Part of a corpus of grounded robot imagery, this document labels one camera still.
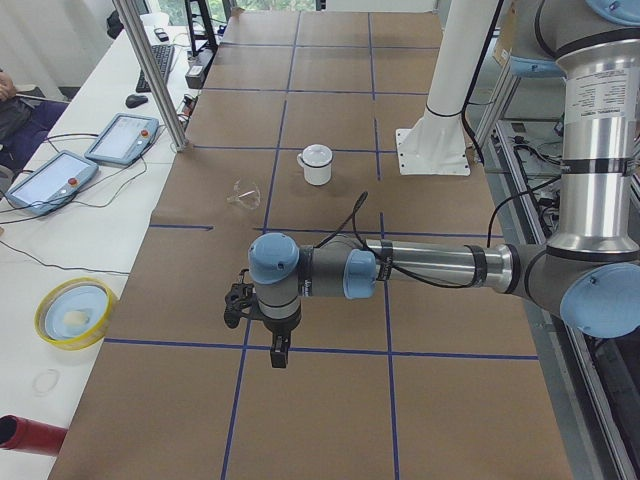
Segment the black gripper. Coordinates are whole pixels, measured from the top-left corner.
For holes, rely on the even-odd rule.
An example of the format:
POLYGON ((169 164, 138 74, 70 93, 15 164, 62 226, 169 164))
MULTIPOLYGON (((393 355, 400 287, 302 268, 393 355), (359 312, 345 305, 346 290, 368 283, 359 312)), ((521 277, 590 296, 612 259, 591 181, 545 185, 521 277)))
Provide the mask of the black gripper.
POLYGON ((273 368, 286 367, 288 351, 291 345, 292 332, 301 321, 300 314, 292 314, 286 318, 272 318, 265 316, 262 322, 272 334, 270 360, 273 368))

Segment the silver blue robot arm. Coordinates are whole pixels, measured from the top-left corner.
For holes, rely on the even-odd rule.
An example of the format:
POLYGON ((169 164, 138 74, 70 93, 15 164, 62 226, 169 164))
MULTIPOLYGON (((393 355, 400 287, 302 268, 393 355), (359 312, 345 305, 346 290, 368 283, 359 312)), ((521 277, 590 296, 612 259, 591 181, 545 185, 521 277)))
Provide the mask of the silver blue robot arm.
POLYGON ((281 233, 248 252, 250 284, 227 294, 224 319, 260 321, 271 363, 288 361, 305 297, 370 297, 379 281, 410 278, 445 289, 489 287, 528 299, 597 338, 639 325, 639 247, 627 233, 639 117, 639 5, 635 1, 524 1, 515 51, 552 60, 566 76, 560 222, 542 246, 479 247, 365 241, 333 234, 298 245, 281 233))

